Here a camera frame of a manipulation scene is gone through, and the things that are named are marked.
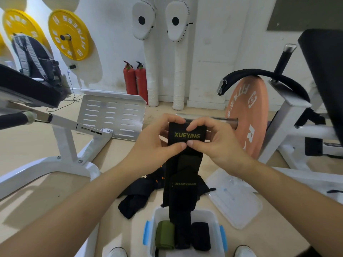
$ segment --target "black padded seat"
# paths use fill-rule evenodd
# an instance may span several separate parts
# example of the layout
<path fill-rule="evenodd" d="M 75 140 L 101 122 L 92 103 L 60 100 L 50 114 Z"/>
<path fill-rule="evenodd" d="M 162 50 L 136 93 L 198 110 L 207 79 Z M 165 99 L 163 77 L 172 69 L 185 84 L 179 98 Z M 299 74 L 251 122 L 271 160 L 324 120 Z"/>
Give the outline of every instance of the black padded seat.
<path fill-rule="evenodd" d="M 29 100 L 32 104 L 26 103 L 26 105 L 31 107 L 57 108 L 61 101 L 61 94 L 54 88 L 1 64 L 0 92 Z"/>
<path fill-rule="evenodd" d="M 309 29 L 298 42 L 343 144 L 343 31 Z"/>

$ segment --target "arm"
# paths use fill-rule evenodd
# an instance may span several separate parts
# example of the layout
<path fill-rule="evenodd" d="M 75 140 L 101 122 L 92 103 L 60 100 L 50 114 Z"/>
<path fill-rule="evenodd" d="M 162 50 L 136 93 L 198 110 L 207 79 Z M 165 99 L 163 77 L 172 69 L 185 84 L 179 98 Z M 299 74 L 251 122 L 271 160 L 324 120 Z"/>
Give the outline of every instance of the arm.
<path fill-rule="evenodd" d="M 339 256 L 343 245 L 343 205 L 275 169 L 252 159 L 231 126 L 208 117 L 194 120 L 188 131 L 206 125 L 209 143 L 188 141 L 230 175 L 239 177 L 271 203 L 323 257 Z"/>
<path fill-rule="evenodd" d="M 74 256 L 117 196 L 133 181 L 152 173 L 186 148 L 184 142 L 165 146 L 168 122 L 184 123 L 165 114 L 146 127 L 126 158 L 61 204 L 0 245 L 0 256 Z"/>

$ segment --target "slotted metal plate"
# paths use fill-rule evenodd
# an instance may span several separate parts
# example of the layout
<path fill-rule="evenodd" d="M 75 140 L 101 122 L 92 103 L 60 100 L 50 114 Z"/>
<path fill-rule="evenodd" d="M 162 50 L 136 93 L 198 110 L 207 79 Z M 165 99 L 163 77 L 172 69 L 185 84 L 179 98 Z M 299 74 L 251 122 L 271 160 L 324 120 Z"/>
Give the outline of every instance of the slotted metal plate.
<path fill-rule="evenodd" d="M 78 122 L 99 130 L 113 129 L 112 138 L 136 141 L 142 131 L 145 107 L 144 100 L 84 95 Z"/>

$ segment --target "hand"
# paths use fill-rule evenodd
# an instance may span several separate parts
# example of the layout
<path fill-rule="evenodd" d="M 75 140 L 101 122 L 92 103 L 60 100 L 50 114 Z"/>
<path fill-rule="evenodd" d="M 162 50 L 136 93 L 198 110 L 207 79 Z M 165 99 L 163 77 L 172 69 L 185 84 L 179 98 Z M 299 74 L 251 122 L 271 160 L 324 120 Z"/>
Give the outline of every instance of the hand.
<path fill-rule="evenodd" d="M 169 122 L 183 124 L 186 120 L 165 113 L 155 123 L 148 125 L 123 160 L 127 168 L 138 171 L 141 177 L 154 172 L 169 158 L 186 149 L 187 145 L 184 142 L 167 146 L 167 143 L 160 139 L 160 135 L 168 138 Z"/>
<path fill-rule="evenodd" d="M 201 117 L 192 121 L 187 131 L 190 132 L 201 125 L 207 126 L 206 139 L 210 142 L 189 140 L 187 145 L 208 155 L 215 164 L 230 175 L 242 178 L 255 160 L 240 146 L 231 126 L 209 117 Z"/>

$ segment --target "fingernail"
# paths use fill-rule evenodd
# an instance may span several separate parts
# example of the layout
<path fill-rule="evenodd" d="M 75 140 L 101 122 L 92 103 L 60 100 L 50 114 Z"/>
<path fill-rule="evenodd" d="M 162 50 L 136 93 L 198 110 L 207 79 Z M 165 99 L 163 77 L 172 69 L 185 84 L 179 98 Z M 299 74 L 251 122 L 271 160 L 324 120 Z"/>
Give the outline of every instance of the fingernail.
<path fill-rule="evenodd" d="M 187 145 L 188 145 L 189 147 L 192 147 L 192 146 L 193 146 L 193 141 L 192 141 L 192 140 L 188 140 L 188 141 L 187 141 Z"/>

